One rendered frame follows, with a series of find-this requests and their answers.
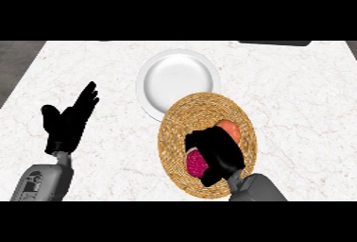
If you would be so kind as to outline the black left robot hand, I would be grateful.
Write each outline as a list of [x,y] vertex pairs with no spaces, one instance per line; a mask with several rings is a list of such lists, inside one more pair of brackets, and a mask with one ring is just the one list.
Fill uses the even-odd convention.
[[98,102],[97,83],[92,81],[64,112],[54,105],[42,106],[44,128],[49,134],[45,152],[49,155],[60,151],[72,154],[77,149]]

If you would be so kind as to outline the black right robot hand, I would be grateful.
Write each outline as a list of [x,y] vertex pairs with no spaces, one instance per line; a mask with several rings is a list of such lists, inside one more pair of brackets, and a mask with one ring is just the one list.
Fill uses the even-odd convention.
[[243,150],[222,127],[195,130],[187,135],[185,144],[187,150],[198,148],[209,165],[200,178],[206,187],[213,186],[222,179],[229,180],[232,175],[244,170]]

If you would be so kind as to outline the pink frosted cupcake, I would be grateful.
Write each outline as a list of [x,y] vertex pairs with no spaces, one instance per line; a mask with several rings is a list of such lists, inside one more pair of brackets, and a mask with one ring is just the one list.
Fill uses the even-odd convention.
[[204,172],[210,168],[209,163],[197,147],[191,148],[188,151],[187,168],[190,174],[195,178],[201,178],[204,176]]

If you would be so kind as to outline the woven wicker round placemat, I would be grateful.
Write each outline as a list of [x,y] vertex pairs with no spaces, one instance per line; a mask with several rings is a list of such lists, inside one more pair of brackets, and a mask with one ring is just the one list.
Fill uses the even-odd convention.
[[221,199],[231,195],[226,179],[212,187],[190,175],[185,161],[185,138],[195,130],[210,128],[222,119],[231,120],[241,129],[240,147],[246,169],[241,177],[253,174],[257,163],[256,130],[243,108],[225,95],[197,93],[184,97],[170,107],[159,132],[159,151],[166,173],[179,188],[201,199]]

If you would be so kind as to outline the white round plate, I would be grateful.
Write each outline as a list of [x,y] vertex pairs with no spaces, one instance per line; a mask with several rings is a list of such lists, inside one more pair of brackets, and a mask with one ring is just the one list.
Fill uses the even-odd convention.
[[167,50],[142,66],[136,91],[142,109],[157,121],[163,121],[172,105],[184,97],[221,92],[218,68],[198,52]]

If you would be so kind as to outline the orange round fruit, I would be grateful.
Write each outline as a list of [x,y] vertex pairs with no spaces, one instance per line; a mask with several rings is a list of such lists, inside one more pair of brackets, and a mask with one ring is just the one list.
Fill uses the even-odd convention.
[[234,141],[237,142],[237,144],[240,144],[241,143],[241,129],[240,129],[240,126],[237,125],[237,123],[232,122],[231,120],[223,119],[218,122],[218,126],[225,129],[225,131],[229,133]]

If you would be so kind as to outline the dark grey flat appliance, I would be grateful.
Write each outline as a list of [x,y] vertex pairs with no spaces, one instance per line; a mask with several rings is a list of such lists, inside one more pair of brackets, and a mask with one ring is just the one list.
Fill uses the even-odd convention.
[[312,41],[240,41],[240,43],[308,46],[312,43]]

